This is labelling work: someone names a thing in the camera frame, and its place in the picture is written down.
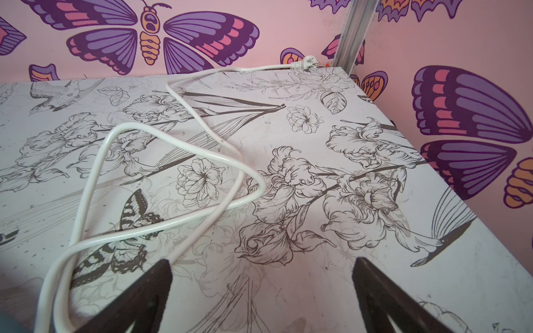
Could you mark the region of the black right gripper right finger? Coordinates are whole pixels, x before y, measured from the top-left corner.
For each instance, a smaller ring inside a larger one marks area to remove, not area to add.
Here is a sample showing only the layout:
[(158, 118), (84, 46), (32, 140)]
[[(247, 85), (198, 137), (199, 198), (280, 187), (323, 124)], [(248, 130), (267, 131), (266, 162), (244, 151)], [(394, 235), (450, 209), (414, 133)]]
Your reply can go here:
[(368, 259), (356, 259), (352, 280), (367, 332), (451, 331)]

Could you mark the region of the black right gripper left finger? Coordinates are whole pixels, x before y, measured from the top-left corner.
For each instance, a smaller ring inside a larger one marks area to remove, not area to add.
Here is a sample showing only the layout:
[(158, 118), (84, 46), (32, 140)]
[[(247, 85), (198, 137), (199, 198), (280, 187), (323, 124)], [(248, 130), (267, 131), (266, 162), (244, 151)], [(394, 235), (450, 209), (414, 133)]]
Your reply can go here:
[(173, 276), (161, 259), (77, 332), (158, 332)]

